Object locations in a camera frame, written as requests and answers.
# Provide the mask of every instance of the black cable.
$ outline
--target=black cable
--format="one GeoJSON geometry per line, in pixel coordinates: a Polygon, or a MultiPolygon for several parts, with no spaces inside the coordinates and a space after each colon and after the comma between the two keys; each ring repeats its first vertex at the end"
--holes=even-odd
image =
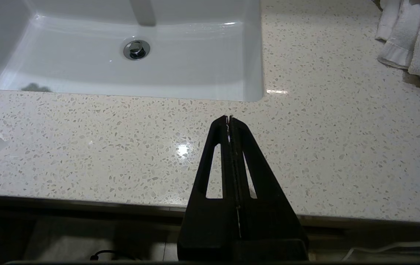
{"type": "Polygon", "coordinates": [[[119,255],[119,256],[131,259],[131,260],[136,260],[135,257],[130,256],[127,253],[117,251],[117,250],[101,250],[101,251],[95,253],[94,255],[91,255],[90,260],[99,260],[99,255],[102,254],[102,253],[112,253],[112,254],[119,255]]]}

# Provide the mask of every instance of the drain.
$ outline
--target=drain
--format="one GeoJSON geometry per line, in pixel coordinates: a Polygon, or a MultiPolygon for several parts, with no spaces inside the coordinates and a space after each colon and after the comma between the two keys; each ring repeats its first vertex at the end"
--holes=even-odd
{"type": "Polygon", "coordinates": [[[133,40],[126,44],[123,55],[130,60],[143,59],[150,52],[150,45],[144,40],[133,40]]]}

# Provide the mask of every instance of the speckled quartz countertop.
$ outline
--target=speckled quartz countertop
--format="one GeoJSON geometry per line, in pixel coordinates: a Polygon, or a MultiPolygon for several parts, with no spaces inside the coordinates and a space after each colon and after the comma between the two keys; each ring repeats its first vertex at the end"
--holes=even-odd
{"type": "Polygon", "coordinates": [[[420,222],[420,82],[368,0],[262,0],[259,102],[0,91],[0,195],[185,206],[210,123],[247,123],[296,213],[420,222]]]}

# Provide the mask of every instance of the white sink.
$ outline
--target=white sink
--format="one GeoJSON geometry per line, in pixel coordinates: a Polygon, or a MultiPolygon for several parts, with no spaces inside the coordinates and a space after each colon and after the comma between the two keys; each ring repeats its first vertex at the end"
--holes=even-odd
{"type": "Polygon", "coordinates": [[[258,101],[261,53],[259,0],[0,0],[0,89],[258,101]]]}

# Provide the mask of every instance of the undermount sink basin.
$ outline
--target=undermount sink basin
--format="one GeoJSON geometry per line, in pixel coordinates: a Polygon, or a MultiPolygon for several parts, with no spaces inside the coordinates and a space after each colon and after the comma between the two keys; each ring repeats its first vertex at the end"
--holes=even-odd
{"type": "Polygon", "coordinates": [[[258,101],[261,53],[259,0],[0,0],[0,89],[258,101]]]}

